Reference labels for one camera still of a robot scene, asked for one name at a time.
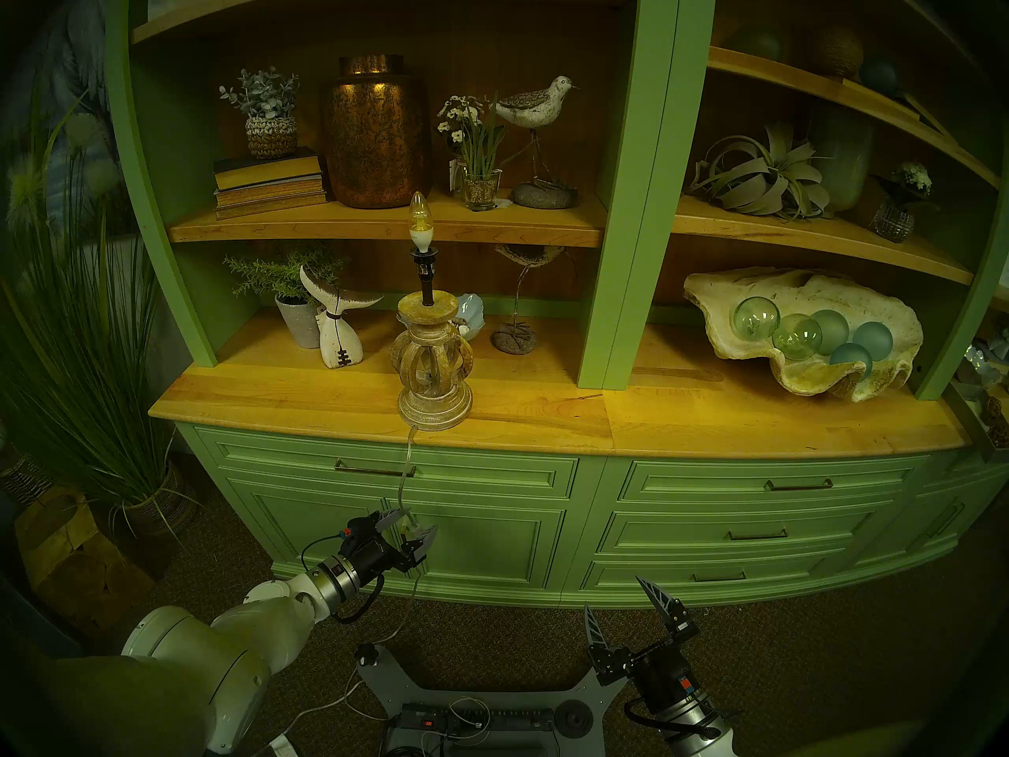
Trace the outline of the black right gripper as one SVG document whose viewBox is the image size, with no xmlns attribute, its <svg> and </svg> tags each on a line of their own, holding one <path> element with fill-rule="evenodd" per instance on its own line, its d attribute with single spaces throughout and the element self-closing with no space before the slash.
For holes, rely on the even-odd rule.
<svg viewBox="0 0 1009 757">
<path fill-rule="evenodd" d="M 680 600 L 658 584 L 636 577 L 667 628 L 666 638 L 633 652 L 627 647 L 611 648 L 593 610 L 583 606 L 583 625 L 588 655 L 598 682 L 608 686 L 620 679 L 631 680 L 649 712 L 665 712 L 699 692 L 699 684 L 680 645 L 699 633 L 694 620 Z"/>
</svg>

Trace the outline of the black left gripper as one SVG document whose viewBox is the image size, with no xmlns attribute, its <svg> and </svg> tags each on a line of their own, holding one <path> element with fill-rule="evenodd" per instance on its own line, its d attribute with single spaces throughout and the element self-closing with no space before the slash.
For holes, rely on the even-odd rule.
<svg viewBox="0 0 1009 757">
<path fill-rule="evenodd" d="M 386 510 L 378 514 L 376 532 L 365 529 L 344 530 L 339 556 L 355 591 L 360 591 L 389 570 L 409 574 L 427 558 L 437 536 L 437 525 L 407 528 L 405 544 L 398 549 L 380 534 L 409 515 L 411 509 Z"/>
</svg>

